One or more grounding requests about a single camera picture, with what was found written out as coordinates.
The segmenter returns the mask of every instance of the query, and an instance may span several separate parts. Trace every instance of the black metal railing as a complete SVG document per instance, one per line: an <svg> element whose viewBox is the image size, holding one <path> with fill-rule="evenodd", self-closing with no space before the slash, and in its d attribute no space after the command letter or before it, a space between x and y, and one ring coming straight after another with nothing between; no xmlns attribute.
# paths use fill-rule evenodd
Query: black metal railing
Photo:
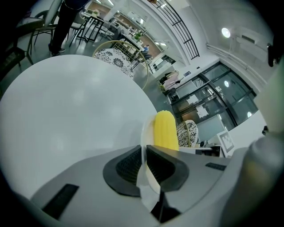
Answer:
<svg viewBox="0 0 284 227"><path fill-rule="evenodd" d="M175 9L169 4L169 2L167 0L159 0L155 4L152 4L174 27L175 31L183 41L190 59L192 60L196 57L199 57L197 47L187 26L185 25L179 14L175 11Z"/></svg>

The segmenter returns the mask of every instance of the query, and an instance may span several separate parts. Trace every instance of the white round table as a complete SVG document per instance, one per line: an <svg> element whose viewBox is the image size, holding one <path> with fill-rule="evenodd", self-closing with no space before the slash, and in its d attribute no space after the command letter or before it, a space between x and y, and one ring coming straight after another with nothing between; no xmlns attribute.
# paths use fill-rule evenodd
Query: white round table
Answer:
<svg viewBox="0 0 284 227"><path fill-rule="evenodd" d="M0 164L28 199L75 162L140 144L157 112L117 67L81 56L41 61L19 75L0 102Z"/></svg>

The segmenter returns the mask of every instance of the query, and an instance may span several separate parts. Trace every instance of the glass wall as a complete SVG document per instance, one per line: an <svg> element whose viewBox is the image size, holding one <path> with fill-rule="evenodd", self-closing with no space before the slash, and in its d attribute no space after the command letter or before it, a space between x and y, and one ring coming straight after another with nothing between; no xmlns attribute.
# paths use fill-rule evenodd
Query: glass wall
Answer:
<svg viewBox="0 0 284 227"><path fill-rule="evenodd" d="M179 123L193 120L198 124L217 117L228 131L257 111L254 97L255 93L246 82L220 62L169 95Z"/></svg>

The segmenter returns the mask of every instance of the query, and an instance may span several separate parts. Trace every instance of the person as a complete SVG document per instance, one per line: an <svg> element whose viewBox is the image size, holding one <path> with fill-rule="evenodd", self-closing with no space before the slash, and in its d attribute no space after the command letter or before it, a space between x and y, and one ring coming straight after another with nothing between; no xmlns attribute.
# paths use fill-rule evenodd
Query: person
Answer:
<svg viewBox="0 0 284 227"><path fill-rule="evenodd" d="M90 0L64 0L61 4L58 24L55 28L52 41L48 45L52 56L57 56L65 51L65 49L61 48L61 45L77 13L80 12L89 1Z"/></svg>
<svg viewBox="0 0 284 227"><path fill-rule="evenodd" d="M149 45L144 46L144 51L149 51Z"/></svg>

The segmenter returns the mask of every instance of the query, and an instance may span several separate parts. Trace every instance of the yellow corn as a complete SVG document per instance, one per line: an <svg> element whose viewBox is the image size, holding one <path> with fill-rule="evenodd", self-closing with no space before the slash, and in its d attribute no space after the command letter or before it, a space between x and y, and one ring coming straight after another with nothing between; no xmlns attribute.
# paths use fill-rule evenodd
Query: yellow corn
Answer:
<svg viewBox="0 0 284 227"><path fill-rule="evenodd" d="M154 144L178 150L178 136L174 116L169 111L157 113L154 124Z"/></svg>

